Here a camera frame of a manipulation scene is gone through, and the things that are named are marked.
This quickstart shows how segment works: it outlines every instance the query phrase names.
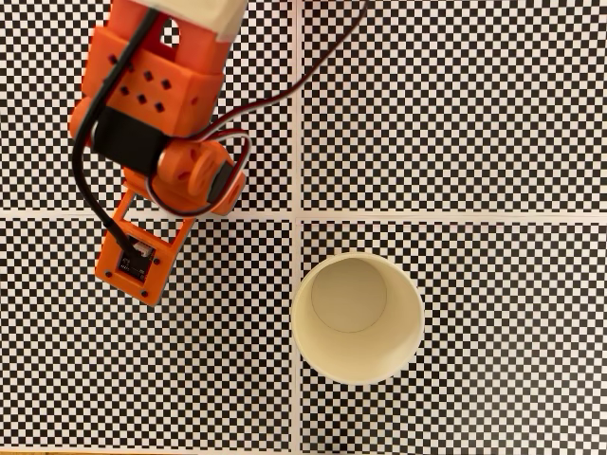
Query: orange 3d-printed part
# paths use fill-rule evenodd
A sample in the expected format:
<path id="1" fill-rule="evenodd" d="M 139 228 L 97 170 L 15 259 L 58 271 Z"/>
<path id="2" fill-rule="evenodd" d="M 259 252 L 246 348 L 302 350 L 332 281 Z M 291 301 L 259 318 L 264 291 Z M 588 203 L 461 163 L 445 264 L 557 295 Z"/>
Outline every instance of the orange 3d-printed part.
<path id="1" fill-rule="evenodd" d="M 147 8 L 131 0 L 114 0 L 104 27 L 96 27 L 83 76 L 83 99 L 76 105 L 69 131 L 74 137 L 91 99 L 135 32 Z M 145 179 L 153 177 L 156 195 L 165 204 L 181 211 L 196 210 L 209 204 L 218 175 L 234 162 L 224 147 L 215 141 L 189 141 L 189 137 L 208 123 L 221 90 L 223 68 L 231 41 L 215 31 L 199 27 L 179 17 L 179 45 L 160 42 L 163 24 L 169 15 L 161 13 L 142 46 L 129 62 L 120 83 L 106 102 L 107 108 L 148 125 L 168 138 L 157 157 L 156 174 L 144 175 L 123 166 L 126 192 L 113 219 L 136 247 L 137 256 L 127 253 L 109 233 L 105 235 L 95 275 L 112 286 L 149 305 L 161 299 L 176 255 L 192 228 L 194 219 L 183 219 L 182 226 L 168 243 L 125 220 L 136 195 L 152 199 Z M 95 149 L 90 137 L 87 145 Z M 213 201 L 213 212 L 228 214 L 245 186 L 239 173 L 231 190 Z"/>

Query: wire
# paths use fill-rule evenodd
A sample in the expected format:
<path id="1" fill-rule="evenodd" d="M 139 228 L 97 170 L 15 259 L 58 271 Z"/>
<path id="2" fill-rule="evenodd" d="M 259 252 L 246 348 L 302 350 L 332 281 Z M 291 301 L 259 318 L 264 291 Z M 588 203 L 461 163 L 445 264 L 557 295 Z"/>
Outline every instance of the wire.
<path id="1" fill-rule="evenodd" d="M 89 137 L 95 122 L 99 118 L 103 107 L 120 82 L 120 78 L 124 73 L 129 61 L 133 58 L 133 55 L 135 55 L 139 46 L 141 46 L 141 43 L 143 43 L 143 40 L 145 40 L 148 32 L 152 29 L 158 15 L 159 12 L 156 9 L 148 9 L 145 17 L 142 19 L 137 30 L 135 31 L 135 34 L 127 44 L 126 48 L 122 51 L 118 62 L 114 65 L 110 71 L 110 74 L 101 85 L 101 89 L 91 101 L 91 104 L 84 115 L 83 122 L 78 129 L 78 133 L 74 138 L 74 147 L 72 149 L 72 172 L 74 173 L 74 179 L 76 180 L 76 184 L 83 194 L 84 200 L 101 219 L 107 230 L 116 238 L 116 241 L 120 247 L 124 251 L 131 254 L 139 253 L 137 253 L 120 226 L 118 226 L 118 224 L 105 212 L 86 183 L 83 169 L 83 155 L 86 140 Z"/>
<path id="2" fill-rule="evenodd" d="M 340 47 L 341 44 L 352 33 L 354 33 L 354 31 L 358 28 L 358 26 L 360 25 L 362 20 L 367 15 L 367 10 L 369 9 L 370 3 L 371 3 L 371 0 L 365 0 L 364 4 L 362 5 L 362 8 L 360 9 L 359 17 L 357 17 L 357 19 L 343 32 L 343 34 L 321 55 L 321 57 L 302 76 L 302 78 L 299 79 L 297 82 L 295 82 L 293 85 L 291 85 L 289 88 L 287 88 L 283 92 L 280 92 L 279 94 L 277 94 L 273 97 L 266 98 L 263 100 L 257 100 L 250 104 L 245 104 L 244 106 L 240 106 L 235 109 L 232 109 L 231 111 L 224 114 L 223 116 L 221 116 L 220 118 L 215 120 L 213 123 L 209 124 L 202 130 L 200 130 L 199 132 L 194 133 L 191 136 L 181 136 L 180 138 L 187 139 L 187 140 L 195 140 L 195 141 L 217 139 L 219 137 L 219 136 L 216 136 L 217 131 L 222 126 L 224 126 L 226 123 L 228 123 L 230 120 L 232 120 L 233 118 L 242 116 L 243 114 L 245 114 L 247 112 L 255 111 L 257 109 L 261 109 L 263 107 L 266 107 L 266 106 L 269 106 L 272 104 L 276 104 L 277 102 L 284 100 L 285 98 L 288 98 L 291 95 L 293 95 L 306 82 L 308 82 L 312 78 L 312 76 L 314 76 L 314 74 L 316 74 L 316 72 L 319 70 L 321 65 L 331 56 L 331 54 L 333 54 L 333 52 L 335 52 L 338 49 L 338 47 Z M 245 149 L 243 150 L 243 152 L 240 155 L 241 156 L 240 159 L 238 160 L 238 162 L 236 163 L 236 166 L 234 166 L 234 169 L 232 170 L 232 172 L 230 174 L 230 178 L 224 185 L 224 188 L 223 188 L 223 190 L 221 190 L 220 196 L 216 199 L 216 201 L 214 201 L 214 202 L 209 201 L 210 203 L 207 206 L 205 206 L 201 209 L 197 209 L 197 210 L 181 211 L 178 209 L 174 209 L 171 206 L 169 206 L 168 204 L 164 203 L 158 197 L 158 195 L 155 193 L 154 188 L 152 186 L 152 179 L 150 177 L 146 177 L 145 188 L 148 191 L 148 193 L 150 194 L 150 197 L 152 197 L 152 199 L 154 200 L 154 202 L 156 202 L 165 211 L 168 211 L 172 215 L 182 216 L 182 217 L 186 217 L 186 218 L 198 217 L 205 213 L 208 213 L 209 211 L 212 211 L 214 209 L 214 204 L 220 202 L 221 199 L 226 194 L 228 194 L 228 192 L 231 191 L 234 183 L 236 182 L 236 177 L 238 176 L 238 173 L 240 172 L 241 169 L 244 169 L 244 165 L 247 164 L 248 155 L 249 155 L 250 149 L 252 147 L 252 141 L 250 140 L 250 136 L 248 136 L 248 134 L 246 132 L 244 132 L 242 130 L 225 130 L 225 131 L 231 132 L 232 134 L 234 134 L 236 131 L 239 131 L 238 136 L 241 136 L 241 137 L 246 136 L 247 143 L 245 145 Z"/>
<path id="3" fill-rule="evenodd" d="M 219 130 L 219 128 L 221 128 L 223 125 L 225 125 L 227 122 L 229 122 L 233 118 L 242 116 L 243 114 L 245 114 L 247 112 L 255 111 L 257 109 L 261 109 L 262 107 L 266 107 L 271 104 L 276 104 L 277 102 L 284 100 L 285 98 L 288 98 L 291 95 L 293 95 L 295 92 L 297 92 L 302 87 L 302 85 L 304 85 L 306 82 L 308 82 L 310 80 L 310 78 L 312 78 L 312 76 L 314 76 L 314 74 L 316 74 L 316 72 L 319 70 L 321 65 L 331 56 L 331 54 L 333 54 L 333 52 L 335 52 L 338 49 L 338 47 L 340 47 L 341 44 L 352 33 L 354 33 L 354 31 L 359 27 L 360 23 L 367 15 L 367 10 L 369 9 L 370 3 L 371 3 L 371 0 L 365 0 L 364 4 L 362 5 L 362 8 L 360 9 L 359 17 L 357 17 L 357 19 L 350 25 L 350 27 L 348 27 L 343 32 L 343 34 L 326 51 L 324 51 L 324 53 L 312 65 L 312 67 L 309 69 L 309 71 L 307 71 L 307 73 L 305 73 L 301 79 L 299 79 L 297 82 L 295 82 L 289 88 L 287 88 L 285 91 L 283 91 L 273 97 L 266 98 L 263 100 L 257 100 L 250 104 L 246 104 L 244 106 L 240 106 L 235 109 L 232 109 L 231 111 L 224 114 L 223 116 L 218 118 L 216 121 L 211 123 L 209 126 L 200 130 L 199 132 L 194 133 L 191 136 L 181 137 L 181 138 L 185 138 L 185 139 L 189 139 L 189 140 L 207 140 L 211 134 L 213 134 L 215 131 Z"/>

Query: white robot part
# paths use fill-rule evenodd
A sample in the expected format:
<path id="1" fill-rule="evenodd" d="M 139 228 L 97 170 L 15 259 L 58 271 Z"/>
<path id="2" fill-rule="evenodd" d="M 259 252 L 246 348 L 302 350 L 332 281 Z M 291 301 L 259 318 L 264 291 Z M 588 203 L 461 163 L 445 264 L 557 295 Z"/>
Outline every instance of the white robot part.
<path id="1" fill-rule="evenodd" d="M 238 34 L 248 0 L 135 0 L 175 18 L 217 33 L 217 41 L 231 42 Z"/>

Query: cup bottom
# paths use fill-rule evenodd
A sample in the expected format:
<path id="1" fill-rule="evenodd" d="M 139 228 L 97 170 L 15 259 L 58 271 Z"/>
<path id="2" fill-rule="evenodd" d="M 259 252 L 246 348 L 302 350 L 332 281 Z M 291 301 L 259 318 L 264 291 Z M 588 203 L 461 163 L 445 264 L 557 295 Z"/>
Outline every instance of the cup bottom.
<path id="1" fill-rule="evenodd" d="M 338 332 L 355 333 L 375 324 L 386 307 L 386 284 L 360 259 L 344 259 L 321 270 L 312 287 L 319 319 Z"/>

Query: small circuit board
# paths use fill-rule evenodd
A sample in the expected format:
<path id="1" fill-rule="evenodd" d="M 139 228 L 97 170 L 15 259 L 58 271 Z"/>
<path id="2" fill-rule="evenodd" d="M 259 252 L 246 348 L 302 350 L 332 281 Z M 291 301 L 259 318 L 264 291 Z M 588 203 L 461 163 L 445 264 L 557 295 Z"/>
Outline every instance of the small circuit board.
<path id="1" fill-rule="evenodd" d="M 140 282 L 145 282 L 156 251 L 151 246 L 146 245 L 133 237 L 131 237 L 130 240 L 135 247 L 135 250 L 140 253 L 140 255 L 132 255 L 126 251 L 122 251 L 119 269 Z"/>

